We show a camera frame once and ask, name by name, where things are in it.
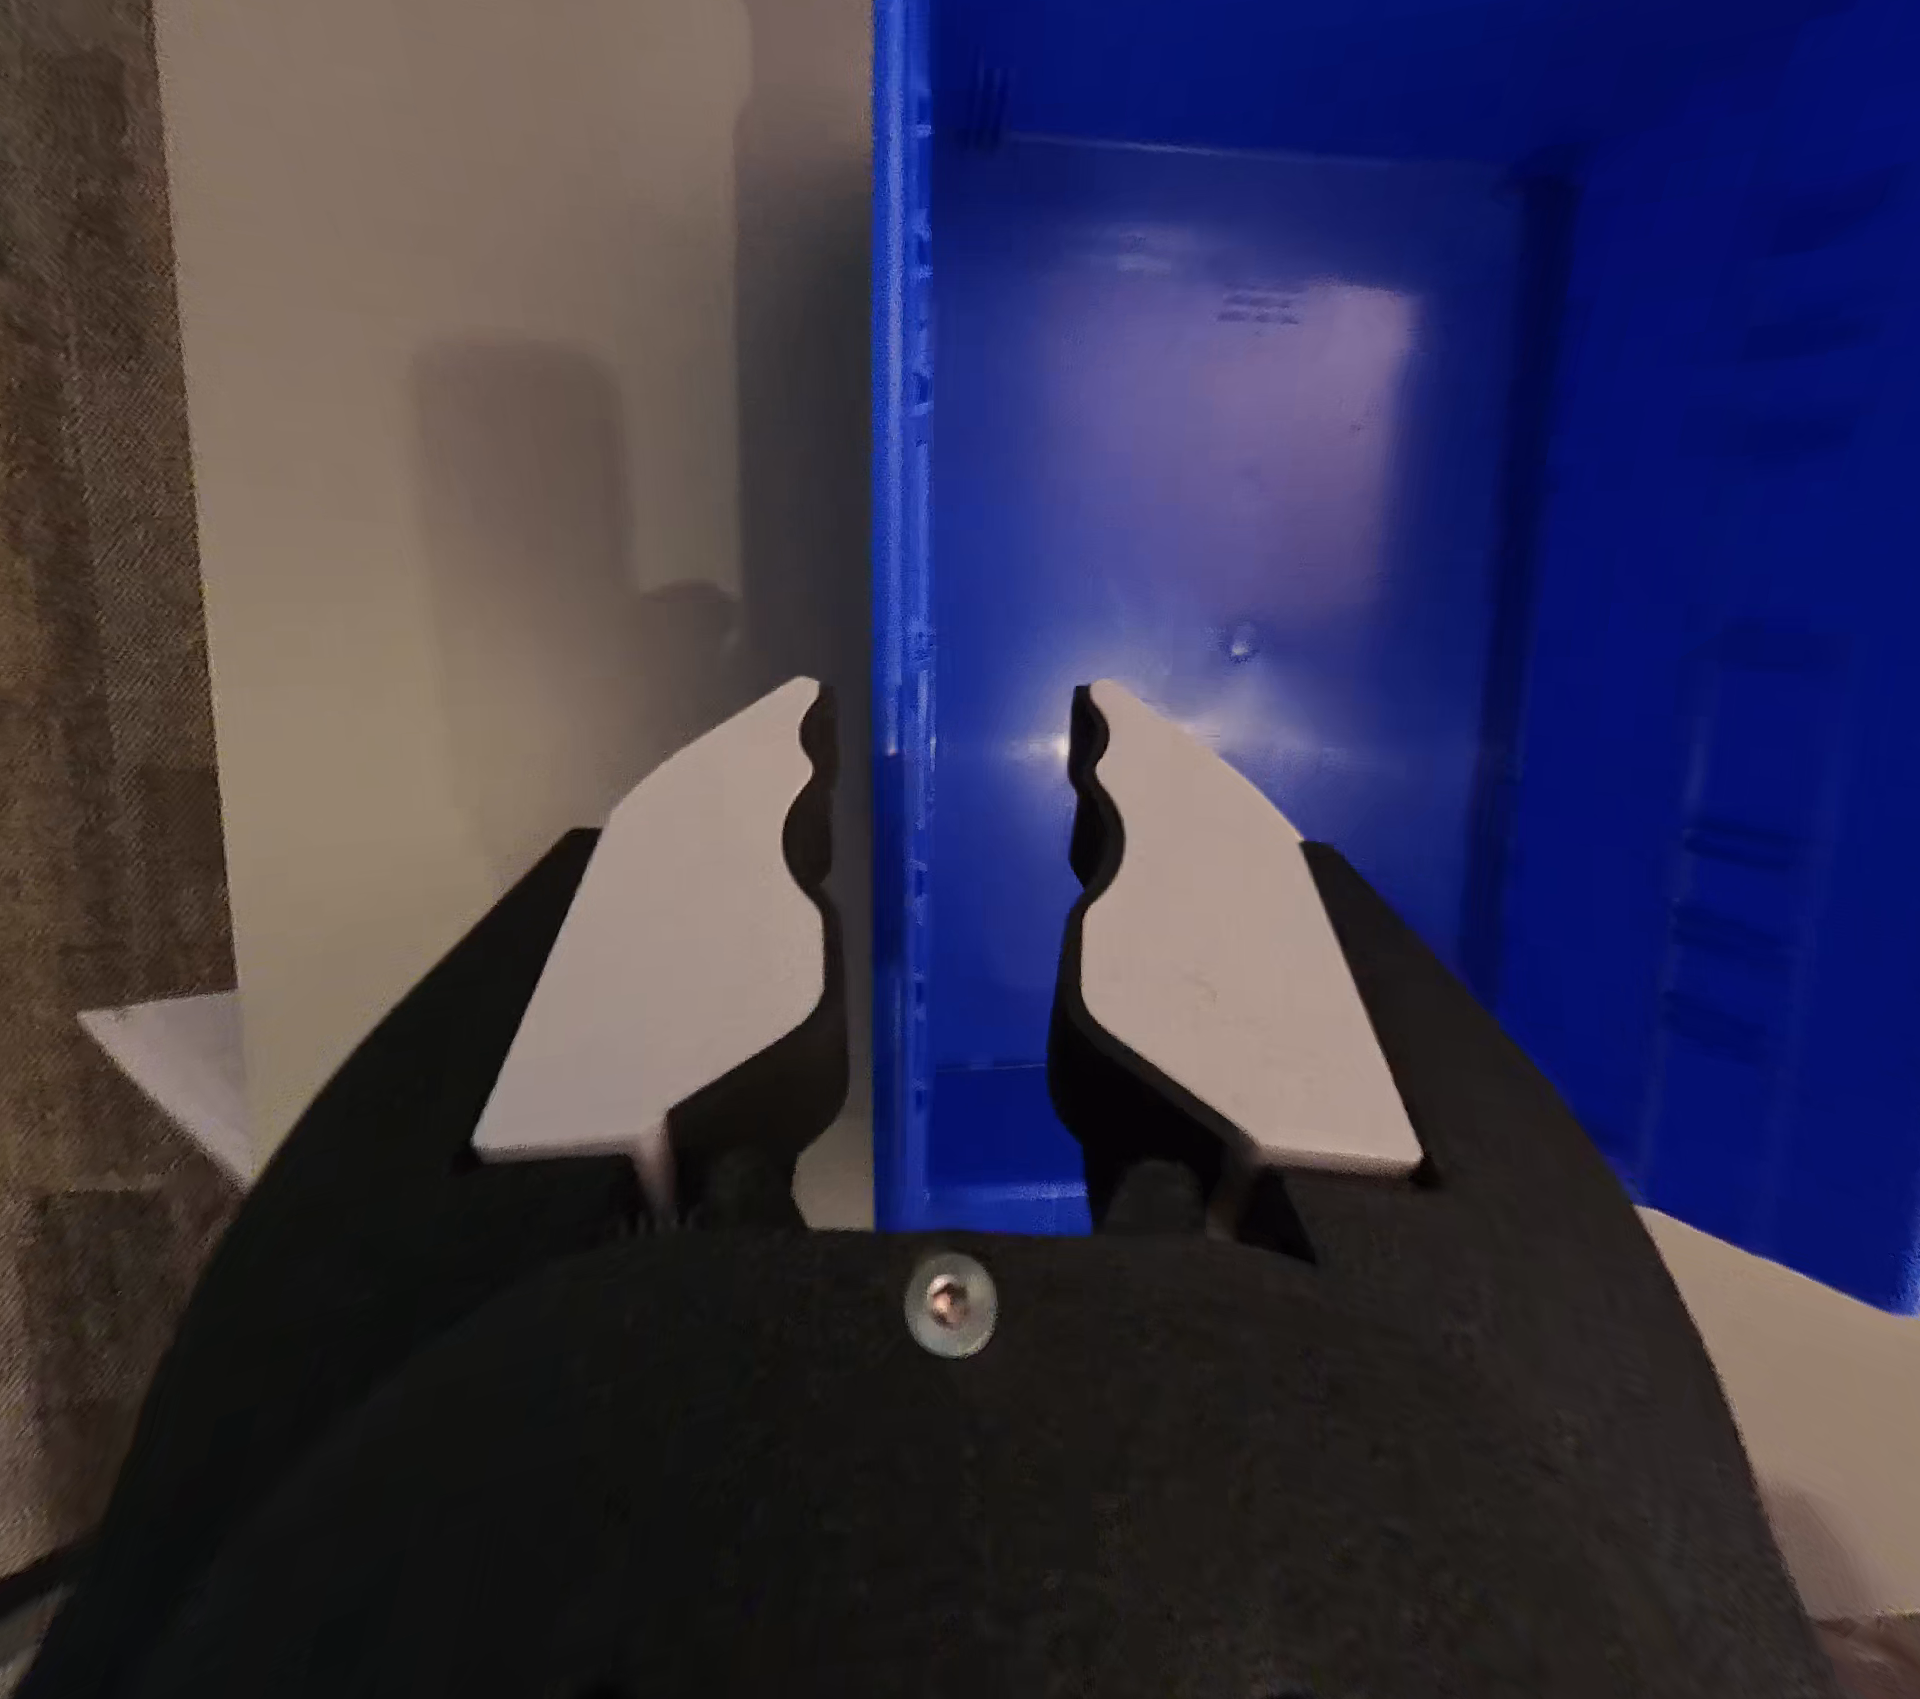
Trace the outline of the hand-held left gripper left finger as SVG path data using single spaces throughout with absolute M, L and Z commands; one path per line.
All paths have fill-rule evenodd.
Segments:
M 790 1188 L 851 1073 L 835 777 L 835 691 L 790 676 L 610 806 L 474 1122 L 480 1161 L 623 1158 L 648 1201 L 703 1201 L 754 1155 Z

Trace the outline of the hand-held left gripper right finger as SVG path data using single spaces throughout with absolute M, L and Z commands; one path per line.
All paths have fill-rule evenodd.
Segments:
M 1294 822 L 1117 680 L 1074 688 L 1048 1094 L 1088 1188 L 1151 1161 L 1407 1181 L 1421 1144 Z

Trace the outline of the blue plastic bin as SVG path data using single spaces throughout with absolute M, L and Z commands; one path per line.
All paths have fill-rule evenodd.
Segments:
M 874 1206 L 1085 1229 L 1068 705 L 1916 1311 L 1916 0 L 874 0 Z

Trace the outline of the white board stand base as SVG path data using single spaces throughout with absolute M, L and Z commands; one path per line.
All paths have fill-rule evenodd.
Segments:
M 78 1026 L 232 1183 L 259 1177 L 237 990 L 82 1010 Z

